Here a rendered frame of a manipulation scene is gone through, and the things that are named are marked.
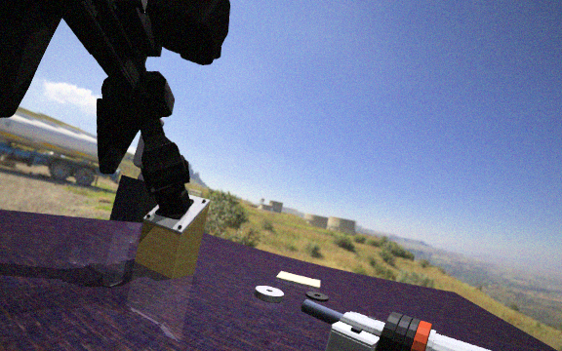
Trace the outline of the white flat washer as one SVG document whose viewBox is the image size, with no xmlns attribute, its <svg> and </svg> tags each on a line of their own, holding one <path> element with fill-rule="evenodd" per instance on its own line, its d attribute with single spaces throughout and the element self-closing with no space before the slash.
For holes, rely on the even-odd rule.
<svg viewBox="0 0 562 351">
<path fill-rule="evenodd" d="M 281 302 L 283 300 L 284 293 L 273 287 L 257 286 L 255 296 L 268 302 Z"/>
</svg>

